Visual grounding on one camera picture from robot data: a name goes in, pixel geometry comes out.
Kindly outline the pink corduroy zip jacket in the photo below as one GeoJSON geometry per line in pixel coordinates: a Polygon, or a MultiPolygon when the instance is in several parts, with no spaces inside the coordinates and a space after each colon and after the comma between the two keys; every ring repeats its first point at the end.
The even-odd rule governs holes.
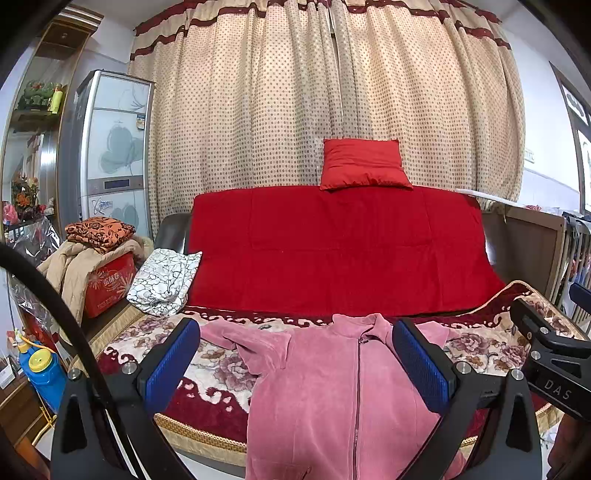
{"type": "Polygon", "coordinates": [[[246,428],[249,479],[395,479],[439,416],[394,355],[381,314],[335,314],[273,332],[215,320],[201,336],[256,376],[246,428]]]}

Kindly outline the beige dotted curtain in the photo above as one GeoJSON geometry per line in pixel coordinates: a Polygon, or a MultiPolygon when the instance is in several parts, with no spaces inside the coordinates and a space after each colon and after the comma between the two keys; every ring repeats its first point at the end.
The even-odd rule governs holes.
{"type": "Polygon", "coordinates": [[[464,1],[182,1],[136,26],[129,71],[155,85],[153,226],[201,193],[317,185],[329,139],[397,141],[421,186],[521,191],[512,47],[464,1]]]}

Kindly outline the wooden bed headboard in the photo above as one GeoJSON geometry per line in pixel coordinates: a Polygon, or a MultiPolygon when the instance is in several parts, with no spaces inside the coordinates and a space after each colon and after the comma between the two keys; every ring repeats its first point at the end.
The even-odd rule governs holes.
{"type": "Polygon", "coordinates": [[[565,245],[565,218],[501,203],[482,217],[489,262],[502,280],[522,280],[550,298],[565,245]]]}

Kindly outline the red quilt on sofa back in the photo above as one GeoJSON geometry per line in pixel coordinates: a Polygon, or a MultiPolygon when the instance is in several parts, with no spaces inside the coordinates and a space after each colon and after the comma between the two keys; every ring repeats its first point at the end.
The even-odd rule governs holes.
{"type": "Polygon", "coordinates": [[[325,317],[465,311],[503,286],[478,203],[427,187],[228,190],[193,202],[192,306],[325,317]]]}

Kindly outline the dark sofa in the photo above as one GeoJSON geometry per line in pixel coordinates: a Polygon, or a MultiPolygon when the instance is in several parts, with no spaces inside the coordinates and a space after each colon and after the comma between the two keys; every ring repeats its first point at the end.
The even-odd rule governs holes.
{"type": "Polygon", "coordinates": [[[156,249],[168,249],[186,254],[191,215],[178,213],[166,216],[160,223],[154,241],[156,249]]]}

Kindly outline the blue yellow water bottle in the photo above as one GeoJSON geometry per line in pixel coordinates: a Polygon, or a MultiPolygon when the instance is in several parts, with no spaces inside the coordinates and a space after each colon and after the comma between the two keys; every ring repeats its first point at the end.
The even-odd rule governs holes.
{"type": "Polygon", "coordinates": [[[67,381],[58,355],[22,335],[17,336],[16,346],[25,376],[50,411],[57,414],[67,381]]]}

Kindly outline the red cardboard box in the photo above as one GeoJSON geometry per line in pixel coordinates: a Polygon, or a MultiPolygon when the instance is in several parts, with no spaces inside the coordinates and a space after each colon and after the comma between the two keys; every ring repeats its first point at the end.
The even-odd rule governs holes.
{"type": "Polygon", "coordinates": [[[92,272],[86,289],[84,315],[95,318],[123,299],[136,274],[134,258],[126,253],[92,272]]]}

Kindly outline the floral plush blanket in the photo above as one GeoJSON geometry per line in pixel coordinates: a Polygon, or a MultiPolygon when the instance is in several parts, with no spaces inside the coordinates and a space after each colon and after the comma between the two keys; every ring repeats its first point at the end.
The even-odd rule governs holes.
{"type": "MultiPolygon", "coordinates": [[[[534,307],[559,336],[586,340],[587,335],[540,292],[523,281],[513,281],[482,306],[460,314],[422,315],[418,324],[438,322],[457,330],[459,339],[446,344],[454,360],[465,360],[478,372],[501,375],[523,364],[529,349],[526,338],[510,320],[510,306],[522,299],[534,307]]],[[[226,320],[246,327],[280,332],[314,329],[331,323],[328,316],[290,315],[190,308],[169,317],[154,317],[125,307],[92,340],[91,349],[104,374],[129,361],[140,362],[163,343],[183,318],[200,324],[226,320]]],[[[246,423],[254,378],[238,353],[207,342],[197,348],[179,381],[176,393],[156,423],[169,443],[185,453],[229,465],[245,464],[246,423]]]]}

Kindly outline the wooden shelf unit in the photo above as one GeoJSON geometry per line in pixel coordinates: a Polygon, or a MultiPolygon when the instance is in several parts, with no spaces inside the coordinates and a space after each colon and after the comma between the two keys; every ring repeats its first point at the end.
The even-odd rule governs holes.
{"type": "Polygon", "coordinates": [[[1,124],[1,213],[8,229],[20,221],[11,200],[11,182],[19,174],[36,177],[43,217],[54,227],[58,216],[58,157],[64,111],[73,95],[80,57],[104,15],[76,3],[65,6],[32,42],[30,57],[9,96],[7,120],[1,124]]]}

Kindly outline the flower bouquet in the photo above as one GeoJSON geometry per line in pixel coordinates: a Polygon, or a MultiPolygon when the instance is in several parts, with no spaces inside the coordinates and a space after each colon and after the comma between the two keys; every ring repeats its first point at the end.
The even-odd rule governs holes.
{"type": "Polygon", "coordinates": [[[45,205],[39,201],[39,182],[36,177],[19,174],[11,182],[11,200],[20,221],[37,221],[43,217],[45,205]]]}

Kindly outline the beige coat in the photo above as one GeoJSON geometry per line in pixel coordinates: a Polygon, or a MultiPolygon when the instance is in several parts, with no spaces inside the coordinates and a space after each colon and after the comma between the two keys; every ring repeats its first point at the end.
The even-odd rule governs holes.
{"type": "Polygon", "coordinates": [[[138,235],[133,235],[105,254],[81,243],[64,241],[37,270],[60,295],[77,323],[81,324],[91,273],[127,253],[143,263],[153,249],[151,239],[138,235]]]}

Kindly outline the red cushion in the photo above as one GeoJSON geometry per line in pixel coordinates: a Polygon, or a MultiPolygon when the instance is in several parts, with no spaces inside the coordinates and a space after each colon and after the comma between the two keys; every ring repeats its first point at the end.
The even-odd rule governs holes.
{"type": "Polygon", "coordinates": [[[325,139],[320,188],[385,186],[412,189],[398,140],[325,139]]]}

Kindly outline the white black patterned pillow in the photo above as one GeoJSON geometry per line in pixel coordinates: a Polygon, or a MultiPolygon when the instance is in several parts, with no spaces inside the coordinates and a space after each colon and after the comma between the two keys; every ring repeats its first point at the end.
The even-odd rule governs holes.
{"type": "Polygon", "coordinates": [[[126,300],[141,312],[167,317],[180,312],[202,257],[156,248],[135,275],[126,300]]]}

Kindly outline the orange black folded cloth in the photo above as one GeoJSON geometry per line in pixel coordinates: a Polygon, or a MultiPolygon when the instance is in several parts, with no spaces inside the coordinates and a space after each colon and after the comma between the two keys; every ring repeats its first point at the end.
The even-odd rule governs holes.
{"type": "Polygon", "coordinates": [[[110,217],[92,217],[65,227],[67,240],[81,243],[99,253],[108,253],[129,240],[135,228],[110,217]]]}

